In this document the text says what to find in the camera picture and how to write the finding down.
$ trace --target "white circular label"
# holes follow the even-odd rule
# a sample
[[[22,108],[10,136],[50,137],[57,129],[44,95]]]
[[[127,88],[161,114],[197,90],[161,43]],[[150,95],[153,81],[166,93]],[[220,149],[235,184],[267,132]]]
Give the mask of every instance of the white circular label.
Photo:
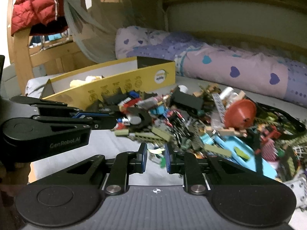
[[[164,70],[159,70],[156,72],[156,75],[154,77],[154,81],[157,84],[161,84],[166,79],[166,72]]]

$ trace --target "light blue toy boat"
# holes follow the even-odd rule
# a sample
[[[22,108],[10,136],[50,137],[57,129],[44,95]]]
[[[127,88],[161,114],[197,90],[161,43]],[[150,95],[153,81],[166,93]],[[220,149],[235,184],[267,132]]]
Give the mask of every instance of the light blue toy boat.
[[[232,152],[232,158],[234,158],[240,165],[252,171],[256,171],[254,151],[248,145],[246,145],[244,142],[242,142],[239,138],[235,136],[225,136],[223,137],[223,139],[224,140],[215,136],[214,142],[219,144],[222,148],[226,150],[230,150]],[[250,159],[248,161],[243,160],[235,152],[234,150],[235,147],[242,150],[246,155],[250,157]],[[276,170],[263,158],[262,158],[262,165],[263,165],[263,175],[264,176],[267,176],[271,179],[274,179],[277,176]]]

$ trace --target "teal heart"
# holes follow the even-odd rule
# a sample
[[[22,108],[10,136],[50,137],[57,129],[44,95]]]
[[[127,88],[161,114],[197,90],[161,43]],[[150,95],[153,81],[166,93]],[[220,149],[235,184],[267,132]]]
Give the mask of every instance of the teal heart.
[[[210,64],[212,62],[211,58],[208,55],[205,55],[203,58],[204,64]]]

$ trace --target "purple heart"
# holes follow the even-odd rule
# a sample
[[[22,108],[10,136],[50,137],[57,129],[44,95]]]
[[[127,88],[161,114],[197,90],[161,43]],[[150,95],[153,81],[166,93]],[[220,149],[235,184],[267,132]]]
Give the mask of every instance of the purple heart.
[[[240,71],[238,68],[236,67],[231,67],[230,68],[230,77],[232,78],[237,78],[240,76]]]
[[[271,79],[270,79],[270,84],[271,85],[276,85],[280,82],[279,77],[275,73],[271,73]]]

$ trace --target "gray ribbed surface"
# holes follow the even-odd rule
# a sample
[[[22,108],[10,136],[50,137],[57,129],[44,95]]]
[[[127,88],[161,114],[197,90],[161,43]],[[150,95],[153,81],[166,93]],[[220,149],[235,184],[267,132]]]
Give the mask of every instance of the gray ribbed surface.
[[[26,226],[24,230],[36,230]],[[110,196],[90,219],[63,230],[247,230],[219,216],[204,196],[182,186],[131,186],[124,195]],[[290,230],[284,225],[271,230]]]

